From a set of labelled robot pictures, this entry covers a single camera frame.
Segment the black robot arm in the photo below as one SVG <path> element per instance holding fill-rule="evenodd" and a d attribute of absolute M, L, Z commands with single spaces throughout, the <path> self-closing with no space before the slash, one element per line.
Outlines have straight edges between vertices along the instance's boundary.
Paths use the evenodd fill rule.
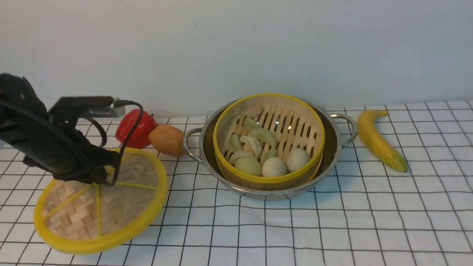
<path fill-rule="evenodd" d="M 76 125 L 80 118 L 103 116 L 100 110 L 114 101 L 111 96 L 69 96 L 47 109 L 26 78 L 1 74 L 1 140 L 24 154 L 25 165 L 56 180 L 107 184 L 105 167 L 114 167 L 119 153 L 93 145 Z"/>

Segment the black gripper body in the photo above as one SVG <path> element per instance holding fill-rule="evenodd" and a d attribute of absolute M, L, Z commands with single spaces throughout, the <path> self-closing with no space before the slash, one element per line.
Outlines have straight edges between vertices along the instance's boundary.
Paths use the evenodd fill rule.
<path fill-rule="evenodd" d="M 110 184 L 106 166 L 120 166 L 120 153 L 91 143 L 85 135 L 73 127 L 66 126 L 63 133 L 84 155 L 88 165 L 78 153 L 51 130 L 39 123 L 26 123 L 25 135 L 27 155 L 24 162 L 52 173 L 56 180 L 78 181 L 85 184 Z"/>

